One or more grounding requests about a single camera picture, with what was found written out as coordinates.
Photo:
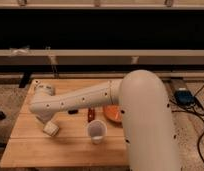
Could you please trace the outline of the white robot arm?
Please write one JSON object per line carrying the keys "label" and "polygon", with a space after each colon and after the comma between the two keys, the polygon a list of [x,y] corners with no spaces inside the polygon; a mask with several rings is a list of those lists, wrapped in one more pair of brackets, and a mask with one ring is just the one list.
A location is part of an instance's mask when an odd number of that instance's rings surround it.
{"label": "white robot arm", "polygon": [[150,71],[136,70],[122,79],[61,95],[40,83],[29,110],[47,124],[60,111],[106,105],[119,107],[131,171],[181,171],[168,93]]}

